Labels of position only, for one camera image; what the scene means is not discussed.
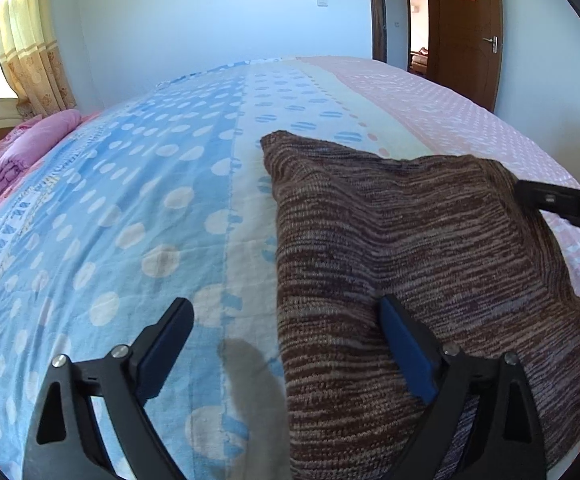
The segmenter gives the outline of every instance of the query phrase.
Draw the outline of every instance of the blue gripper pad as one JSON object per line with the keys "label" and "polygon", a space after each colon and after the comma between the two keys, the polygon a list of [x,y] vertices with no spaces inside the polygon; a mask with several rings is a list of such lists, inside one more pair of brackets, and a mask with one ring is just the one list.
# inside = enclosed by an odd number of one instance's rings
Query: blue gripper pad
{"label": "blue gripper pad", "polygon": [[436,376],[441,366],[438,341],[423,324],[410,317],[394,296],[379,301],[379,322],[410,393],[426,404],[434,402],[439,392]]}

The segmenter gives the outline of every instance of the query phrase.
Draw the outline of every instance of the black plastic arm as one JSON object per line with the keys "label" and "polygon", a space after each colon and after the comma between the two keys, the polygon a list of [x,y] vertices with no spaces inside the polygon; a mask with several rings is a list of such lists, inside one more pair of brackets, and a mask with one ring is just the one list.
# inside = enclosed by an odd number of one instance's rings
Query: black plastic arm
{"label": "black plastic arm", "polygon": [[103,359],[80,363],[56,356],[36,401],[23,479],[118,479],[90,400],[100,396],[138,480],[185,480],[143,406],[161,391],[193,323],[192,304],[178,298],[132,346],[118,345]]}

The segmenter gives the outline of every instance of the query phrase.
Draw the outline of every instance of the beige curtain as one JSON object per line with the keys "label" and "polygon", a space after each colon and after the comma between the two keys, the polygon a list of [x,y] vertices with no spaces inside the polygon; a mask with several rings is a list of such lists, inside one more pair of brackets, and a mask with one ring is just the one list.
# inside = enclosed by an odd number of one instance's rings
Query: beige curtain
{"label": "beige curtain", "polygon": [[52,30],[50,0],[0,0],[0,63],[24,117],[74,108]]}

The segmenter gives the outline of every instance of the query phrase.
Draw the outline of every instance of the door frame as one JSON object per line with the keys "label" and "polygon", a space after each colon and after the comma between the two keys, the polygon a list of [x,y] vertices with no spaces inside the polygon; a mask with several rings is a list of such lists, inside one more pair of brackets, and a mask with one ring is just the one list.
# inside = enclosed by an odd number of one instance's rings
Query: door frame
{"label": "door frame", "polygon": [[[379,8],[377,0],[370,0],[372,9],[372,59],[388,62],[388,31],[387,31],[387,9],[385,0],[382,1],[383,7]],[[383,13],[383,28],[380,28],[379,13]],[[378,52],[379,43],[383,38],[383,47]]]}
{"label": "door frame", "polygon": [[[409,70],[410,65],[412,64],[412,9],[410,0],[407,0],[407,5],[409,5],[409,9],[407,11],[407,69]],[[429,38],[429,29],[430,29],[430,12],[428,10],[427,16],[427,28],[428,28],[428,38]],[[430,40],[427,41],[427,46],[429,49]]]}

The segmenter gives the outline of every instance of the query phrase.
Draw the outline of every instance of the bed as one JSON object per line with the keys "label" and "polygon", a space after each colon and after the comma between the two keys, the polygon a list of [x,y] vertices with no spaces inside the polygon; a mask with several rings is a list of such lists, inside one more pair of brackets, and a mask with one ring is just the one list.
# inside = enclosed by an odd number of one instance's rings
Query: bed
{"label": "bed", "polygon": [[[580,188],[467,99],[379,62],[314,57],[185,76],[105,111],[0,200],[0,467],[19,479],[52,356],[99,358],[176,297],[192,334],[146,405],[190,479],[289,479],[276,340],[275,212],[259,139],[275,130],[390,158],[495,158]],[[580,296],[580,230],[546,214]],[[116,471],[132,478],[105,410]],[[577,446],[550,472],[559,476]]]}

